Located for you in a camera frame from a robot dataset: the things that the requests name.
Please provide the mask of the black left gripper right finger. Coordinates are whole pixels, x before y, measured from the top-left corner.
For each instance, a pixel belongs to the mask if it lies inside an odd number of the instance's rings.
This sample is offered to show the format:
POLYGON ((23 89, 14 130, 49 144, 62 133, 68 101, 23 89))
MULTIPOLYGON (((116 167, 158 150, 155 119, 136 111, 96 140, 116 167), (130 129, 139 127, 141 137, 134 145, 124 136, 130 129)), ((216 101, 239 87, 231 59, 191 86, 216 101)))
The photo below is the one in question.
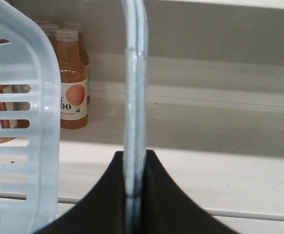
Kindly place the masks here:
POLYGON ((147 150, 141 206, 143 234, 234 234, 186 195, 156 153, 147 150))

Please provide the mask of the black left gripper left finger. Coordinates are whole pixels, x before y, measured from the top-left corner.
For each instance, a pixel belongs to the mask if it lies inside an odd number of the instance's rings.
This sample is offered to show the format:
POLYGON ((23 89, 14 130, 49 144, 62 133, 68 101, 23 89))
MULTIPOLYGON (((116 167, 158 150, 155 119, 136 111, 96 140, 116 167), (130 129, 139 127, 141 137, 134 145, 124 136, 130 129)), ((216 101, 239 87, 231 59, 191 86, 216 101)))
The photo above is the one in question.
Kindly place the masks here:
POLYGON ((125 233, 123 152, 117 151, 94 187, 69 211, 37 234, 125 233))

